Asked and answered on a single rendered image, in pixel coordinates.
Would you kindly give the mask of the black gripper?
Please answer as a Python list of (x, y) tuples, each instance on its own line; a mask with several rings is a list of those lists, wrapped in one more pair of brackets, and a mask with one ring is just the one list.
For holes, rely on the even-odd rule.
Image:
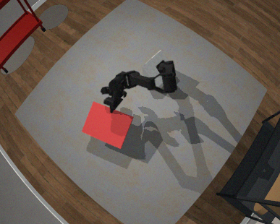
[(107, 97), (104, 100), (103, 103), (110, 106), (110, 113), (113, 113), (113, 111), (117, 108), (117, 106), (123, 101), (121, 97), (122, 96), (124, 96), (124, 98), (126, 97), (127, 93), (126, 91), (124, 91), (124, 89), (125, 89), (124, 87), (121, 87), (116, 92), (112, 91), (111, 98)]

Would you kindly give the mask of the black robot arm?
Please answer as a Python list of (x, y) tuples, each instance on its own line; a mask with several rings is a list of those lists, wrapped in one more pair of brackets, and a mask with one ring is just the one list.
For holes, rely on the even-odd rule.
[[(112, 81), (110, 81), (109, 87), (101, 88), (101, 93), (106, 93), (111, 96), (112, 91), (116, 92), (123, 86), (125, 87), (125, 89), (130, 89), (136, 87), (137, 85), (145, 87), (148, 90), (158, 91), (160, 93), (175, 92), (175, 90), (177, 90), (177, 83), (175, 77), (176, 72), (174, 68), (174, 62), (164, 62), (163, 60), (156, 66), (156, 68), (160, 73), (156, 77), (144, 77), (141, 76), (140, 73), (136, 72), (135, 70), (129, 72), (122, 71), (121, 73), (116, 75), (116, 77)], [(162, 76), (164, 90), (159, 87), (156, 87), (155, 78), (157, 78), (158, 76)]]

